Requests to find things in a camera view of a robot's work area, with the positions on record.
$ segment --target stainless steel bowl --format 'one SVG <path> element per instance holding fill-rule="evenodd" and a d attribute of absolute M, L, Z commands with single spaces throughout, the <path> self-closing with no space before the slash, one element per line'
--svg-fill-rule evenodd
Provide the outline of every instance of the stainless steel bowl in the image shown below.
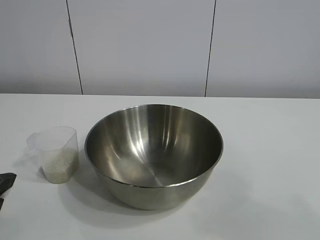
<path fill-rule="evenodd" d="M 85 153 L 107 189 L 147 210 L 173 208 L 206 183 L 223 152 L 218 129 L 202 115 L 171 105 L 140 105 L 100 120 Z"/>

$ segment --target bowl rim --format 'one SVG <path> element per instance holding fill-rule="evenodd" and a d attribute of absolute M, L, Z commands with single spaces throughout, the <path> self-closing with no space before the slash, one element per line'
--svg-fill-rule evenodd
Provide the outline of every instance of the bowl rim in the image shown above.
<path fill-rule="evenodd" d="M 186 180 L 186 181 L 182 181 L 182 182 L 178 182 L 178 183 L 174 183 L 174 184 L 170 184 L 170 185 L 164 185 L 164 186 L 141 186 L 141 185 L 134 185 L 134 184 L 130 184 L 130 183 L 127 183 L 127 182 L 123 182 L 123 181 L 119 181 L 117 179 L 114 179 L 113 177 L 111 176 L 108 176 L 106 174 L 104 174 L 102 171 L 100 171 L 94 164 L 93 162 L 91 161 L 91 159 L 89 158 L 88 156 L 88 153 L 87 153 L 87 143 L 88 143 L 88 138 L 91 134 L 91 132 L 93 131 L 93 129 L 98 125 L 100 124 L 102 121 L 104 121 L 107 117 L 110 117 L 112 115 L 115 115 L 119 112 L 122 112 L 124 110 L 128 110 L 128 109 L 133 109 L 133 108 L 139 108 L 139 107 L 145 107 L 145 106 L 167 106 L 167 107 L 174 107 L 174 108 L 179 108 L 179 109 L 183 109 L 183 110 L 186 110 L 186 111 L 189 111 L 189 112 L 192 112 L 196 115 L 199 115 L 200 117 L 204 118 L 206 121 L 208 121 L 213 127 L 214 129 L 216 130 L 216 132 L 218 133 L 219 137 L 220 137 L 220 141 L 221 141 L 221 150 L 220 150 L 220 154 L 219 156 L 217 157 L 216 161 L 214 162 L 214 164 L 209 168 L 207 169 L 206 171 L 204 171 L 203 173 L 199 174 L 198 176 L 194 177 L 194 178 L 191 178 L 189 180 Z M 110 180 L 112 180 L 113 182 L 116 182 L 118 184 L 122 184 L 122 185 L 126 185 L 126 186 L 130 186 L 130 187 L 134 187 L 134 188 L 141 188 L 141 189 L 166 189 L 166 188 L 171 188 L 171 187 L 177 187 L 177 186 L 180 186 L 180 185 L 184 185 L 184 184 L 187 184 L 187 183 L 190 183 L 190 182 L 193 182 L 195 181 L 196 179 L 200 178 L 201 176 L 205 175 L 206 173 L 210 172 L 216 165 L 217 163 L 220 161 L 221 157 L 222 157 L 222 154 L 223 154 L 223 151 L 224 151 L 224 140 L 222 138 L 222 135 L 219 131 L 219 129 L 216 127 L 216 125 L 214 125 L 208 118 L 206 118 L 205 116 L 203 116 L 202 114 L 198 113 L 198 112 L 195 112 L 195 111 L 192 111 L 188 108 L 185 108 L 185 107 L 182 107 L 182 106 L 176 106 L 176 105 L 168 105 L 168 104 L 141 104 L 141 105 L 135 105 L 135 106 L 129 106 L 129 107 L 125 107 L 123 109 L 120 109 L 120 110 L 117 110 L 117 111 L 114 111 L 108 115 L 106 115 L 105 117 L 103 117 L 102 119 L 100 119 L 95 125 L 93 125 L 93 127 L 90 129 L 90 131 L 88 132 L 88 134 L 86 135 L 85 137 L 85 142 L 84 142 L 84 154 L 85 154 L 85 157 L 86 159 L 90 162 L 90 164 L 92 165 L 92 167 L 94 168 L 94 170 L 96 172 L 98 172 L 100 175 L 102 175 L 103 177 L 106 177 Z"/>

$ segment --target table surface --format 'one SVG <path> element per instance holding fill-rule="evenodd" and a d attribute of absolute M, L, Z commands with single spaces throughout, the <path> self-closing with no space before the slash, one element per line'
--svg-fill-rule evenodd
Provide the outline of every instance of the table surface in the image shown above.
<path fill-rule="evenodd" d="M 140 104 L 170 104 L 210 119 L 224 153 L 206 185 L 169 211 L 126 207 L 85 159 L 90 128 Z M 0 172 L 17 174 L 4 196 L 4 240 L 319 240 L 320 99 L 0 94 Z M 80 168 L 48 183 L 26 151 L 35 132 L 77 130 Z"/>

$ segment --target black object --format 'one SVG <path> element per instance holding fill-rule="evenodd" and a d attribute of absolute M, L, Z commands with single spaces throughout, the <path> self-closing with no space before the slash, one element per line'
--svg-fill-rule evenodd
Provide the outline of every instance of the black object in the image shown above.
<path fill-rule="evenodd" d="M 17 175 L 14 173 L 0 174 L 0 196 L 14 185 L 16 176 Z M 4 199 L 0 197 L 0 210 L 3 203 L 4 203 Z"/>

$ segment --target plastic measuring cup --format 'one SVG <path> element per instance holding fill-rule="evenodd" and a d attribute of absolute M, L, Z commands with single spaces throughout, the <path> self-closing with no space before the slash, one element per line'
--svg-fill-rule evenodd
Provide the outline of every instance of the plastic measuring cup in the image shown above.
<path fill-rule="evenodd" d="M 53 184 L 70 180 L 79 166 L 77 131 L 69 126 L 57 126 L 27 139 L 29 149 L 38 155 L 46 179 Z"/>

